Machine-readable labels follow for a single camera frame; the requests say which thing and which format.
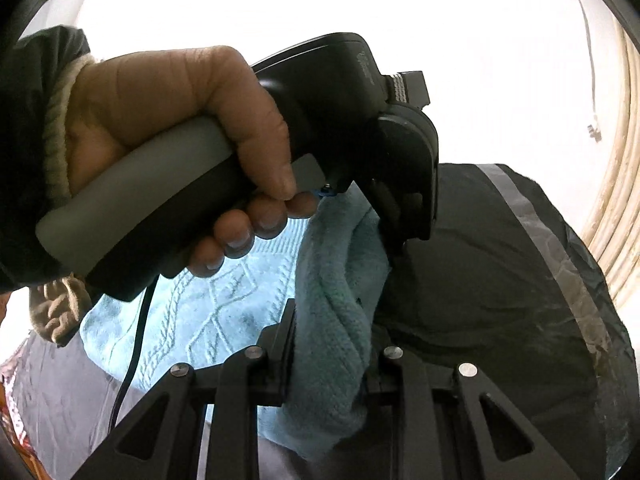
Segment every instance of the black bag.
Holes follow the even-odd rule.
[[[472,362],[584,480],[638,438],[636,359],[600,267],[532,180],[440,165],[428,242],[394,257],[375,324],[447,367]]]

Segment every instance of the orange object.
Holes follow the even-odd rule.
[[[0,294],[0,323],[6,316],[6,304],[9,303],[9,298],[11,297],[11,293],[7,292],[5,294]]]
[[[6,393],[2,383],[0,383],[0,426],[6,433],[6,436],[9,437],[15,450],[22,457],[22,460],[24,460],[33,477],[37,480],[52,480],[46,469],[44,469],[44,466],[40,463],[40,460],[38,460],[38,457],[36,457],[31,446],[27,442],[24,445],[20,444],[20,439],[18,439],[18,436],[15,434],[14,422],[11,420],[11,415],[9,414],[9,406],[7,405]]]

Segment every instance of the bolt head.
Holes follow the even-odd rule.
[[[399,346],[388,346],[383,354],[387,359],[399,359],[402,357],[402,349]]]
[[[324,184],[324,186],[322,186],[320,188],[320,196],[335,196],[336,192],[334,191],[334,188],[331,187],[331,184]]]
[[[460,375],[464,377],[475,377],[478,373],[478,368],[476,368],[476,365],[471,363],[462,363],[458,367],[458,371],[460,372]]]
[[[244,351],[244,355],[246,355],[249,359],[260,359],[264,354],[264,349],[260,346],[249,346]]]
[[[189,365],[187,363],[178,363],[171,367],[171,375],[174,377],[184,377],[189,373]]]

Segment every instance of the gray fabric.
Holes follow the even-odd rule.
[[[57,348],[33,333],[16,373],[14,397],[31,443],[55,480],[69,480],[106,436],[119,383],[86,356],[79,335],[65,348]],[[141,397],[139,390],[130,390],[120,416]],[[260,438],[260,478],[387,480],[389,434],[389,414],[370,414],[361,431],[313,464]],[[203,443],[208,437],[207,424]],[[205,460],[203,452],[198,480],[204,478]]]
[[[606,428],[607,477],[610,477],[617,471],[621,456],[626,456],[632,442],[620,356],[612,344],[607,326],[580,272],[558,237],[538,217],[533,204],[501,168],[495,164],[478,164],[478,168],[491,180],[529,234],[574,314],[584,343],[591,354],[598,381],[596,410],[601,424]]]

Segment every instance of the fingernail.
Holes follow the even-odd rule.
[[[206,267],[209,270],[220,270],[220,267],[222,267],[223,263],[225,263],[224,258],[222,259],[221,262],[218,262],[216,264],[207,264]]]
[[[280,218],[277,216],[273,218],[261,218],[258,220],[258,224],[260,224],[260,227],[265,231],[272,231],[280,224]]]
[[[298,191],[298,183],[290,164],[282,167],[282,190],[289,198],[293,198]]]
[[[240,237],[236,238],[235,240],[229,241],[226,244],[232,249],[240,249],[245,245],[247,245],[250,238],[251,238],[251,232],[246,231]]]

